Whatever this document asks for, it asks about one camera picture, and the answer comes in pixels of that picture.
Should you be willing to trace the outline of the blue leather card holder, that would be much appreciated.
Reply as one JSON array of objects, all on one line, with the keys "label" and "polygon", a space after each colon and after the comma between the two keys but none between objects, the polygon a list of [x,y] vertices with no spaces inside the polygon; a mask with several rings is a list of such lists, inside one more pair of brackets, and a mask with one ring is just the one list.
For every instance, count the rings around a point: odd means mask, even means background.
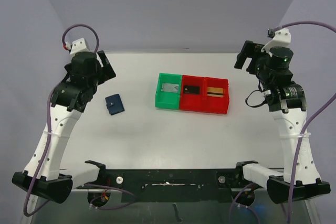
[{"label": "blue leather card holder", "polygon": [[116,115],[124,111],[124,106],[119,94],[105,97],[105,102],[110,115]]}]

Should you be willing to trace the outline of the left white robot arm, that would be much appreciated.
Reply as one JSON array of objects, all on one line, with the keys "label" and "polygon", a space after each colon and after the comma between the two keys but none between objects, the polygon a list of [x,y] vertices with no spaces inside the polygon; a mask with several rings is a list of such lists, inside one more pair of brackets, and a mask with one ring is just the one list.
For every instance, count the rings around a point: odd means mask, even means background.
[{"label": "left white robot arm", "polygon": [[47,102],[47,123],[31,160],[15,172],[14,185],[44,199],[63,203],[70,192],[86,183],[96,188],[107,181],[106,167],[95,161],[61,168],[70,135],[98,86],[116,77],[104,51],[76,53]]}]

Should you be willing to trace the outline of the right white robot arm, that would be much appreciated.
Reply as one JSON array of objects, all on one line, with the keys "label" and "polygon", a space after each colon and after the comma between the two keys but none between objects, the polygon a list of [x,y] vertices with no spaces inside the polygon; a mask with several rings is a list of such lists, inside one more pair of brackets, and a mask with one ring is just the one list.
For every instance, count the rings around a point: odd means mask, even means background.
[{"label": "right white robot arm", "polygon": [[235,171],[234,182],[241,187],[254,182],[267,189],[276,203],[305,200],[331,191],[330,184],[321,179],[316,169],[309,143],[309,133],[303,128],[307,118],[307,102],[303,87],[292,80],[289,70],[293,52],[284,46],[268,51],[262,44],[245,41],[234,65],[241,69],[247,58],[247,72],[260,83],[264,103],[268,105],[277,124],[284,156],[283,173],[271,172],[259,164],[248,164]]}]

